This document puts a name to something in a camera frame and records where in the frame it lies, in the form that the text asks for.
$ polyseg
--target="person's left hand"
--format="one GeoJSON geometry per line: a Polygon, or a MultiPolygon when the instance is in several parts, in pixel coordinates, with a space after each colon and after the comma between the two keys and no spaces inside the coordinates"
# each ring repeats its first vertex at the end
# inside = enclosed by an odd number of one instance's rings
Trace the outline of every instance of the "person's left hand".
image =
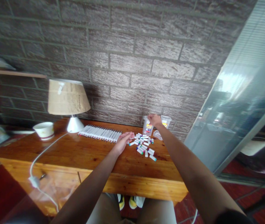
{"type": "Polygon", "coordinates": [[[133,132],[125,132],[122,135],[119,136],[117,143],[113,147],[112,150],[116,151],[118,155],[120,155],[126,146],[126,144],[129,142],[130,138],[134,138],[134,133],[133,132]]]}

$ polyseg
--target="wooden desk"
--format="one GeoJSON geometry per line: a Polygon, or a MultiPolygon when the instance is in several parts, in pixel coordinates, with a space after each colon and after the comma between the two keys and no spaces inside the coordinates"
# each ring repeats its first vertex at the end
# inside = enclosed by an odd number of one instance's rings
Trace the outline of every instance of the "wooden desk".
{"type": "MultiPolygon", "coordinates": [[[[122,132],[142,132],[142,128],[82,120],[84,125],[95,125],[122,132]]],[[[0,162],[45,215],[55,215],[55,206],[29,182],[32,161],[47,146],[66,133],[68,119],[54,124],[55,137],[41,141],[36,133],[0,148],[0,162]]],[[[46,177],[40,181],[41,189],[53,196],[61,208],[74,190],[104,159],[114,143],[90,139],[75,134],[61,138],[44,153],[34,165],[33,175],[46,177]]],[[[104,192],[143,196],[180,202],[187,188],[172,162],[163,141],[154,138],[150,147],[155,150],[154,162],[140,155],[136,146],[126,146],[104,187],[104,192]]]]}

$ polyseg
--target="clear plastic box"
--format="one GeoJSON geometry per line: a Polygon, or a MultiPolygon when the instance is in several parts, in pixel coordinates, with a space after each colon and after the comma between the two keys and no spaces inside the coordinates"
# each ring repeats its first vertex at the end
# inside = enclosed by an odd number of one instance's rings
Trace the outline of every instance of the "clear plastic box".
{"type": "Polygon", "coordinates": [[[150,125],[150,121],[147,116],[143,116],[144,119],[144,127],[143,127],[143,135],[151,136],[153,132],[153,125],[150,125]]]}
{"type": "Polygon", "coordinates": [[[161,115],[161,122],[167,129],[170,126],[171,120],[172,120],[172,118],[170,118],[169,116],[161,115]]]}

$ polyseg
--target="white lamp base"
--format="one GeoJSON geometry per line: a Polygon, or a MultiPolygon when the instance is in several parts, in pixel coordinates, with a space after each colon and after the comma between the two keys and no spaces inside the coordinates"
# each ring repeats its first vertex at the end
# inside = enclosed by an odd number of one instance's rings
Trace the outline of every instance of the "white lamp base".
{"type": "Polygon", "coordinates": [[[67,131],[69,133],[77,133],[84,128],[83,123],[78,117],[71,117],[67,126],[67,131]]]}

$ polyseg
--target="row of markers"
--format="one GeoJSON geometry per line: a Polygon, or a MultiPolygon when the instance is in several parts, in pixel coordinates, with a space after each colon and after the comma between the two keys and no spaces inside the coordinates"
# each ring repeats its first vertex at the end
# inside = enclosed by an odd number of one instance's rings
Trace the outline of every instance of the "row of markers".
{"type": "Polygon", "coordinates": [[[156,161],[156,158],[153,156],[155,151],[148,148],[151,143],[154,144],[154,139],[140,133],[137,133],[134,139],[135,140],[133,142],[129,143],[129,146],[137,145],[136,149],[139,154],[143,155],[143,153],[145,153],[145,157],[148,157],[148,154],[150,154],[149,157],[156,161]]]}
{"type": "Polygon", "coordinates": [[[107,128],[101,128],[94,125],[87,125],[81,130],[78,135],[85,136],[88,138],[94,138],[103,140],[106,142],[117,142],[119,136],[122,134],[120,131],[107,129],[107,128]]]}

